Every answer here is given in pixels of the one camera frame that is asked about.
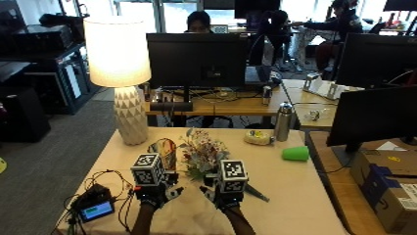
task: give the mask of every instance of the textured white lamp base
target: textured white lamp base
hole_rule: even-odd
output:
[[[148,139],[148,117],[144,101],[135,86],[115,89],[115,117],[125,144],[144,143]]]

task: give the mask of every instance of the table lamp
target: table lamp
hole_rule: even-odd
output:
[[[151,78],[144,22],[124,17],[85,18],[92,83],[115,87],[116,127],[127,145],[148,138],[144,101],[135,85]]]

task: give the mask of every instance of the cardboard box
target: cardboard box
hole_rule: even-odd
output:
[[[417,234],[417,152],[361,151],[350,174],[386,232]]]

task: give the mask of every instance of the white lampshade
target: white lampshade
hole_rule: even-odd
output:
[[[124,17],[85,18],[91,81],[125,87],[151,78],[144,22]]]

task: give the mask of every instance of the power strip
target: power strip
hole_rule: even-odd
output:
[[[192,102],[151,102],[149,109],[163,112],[191,112],[193,110]]]

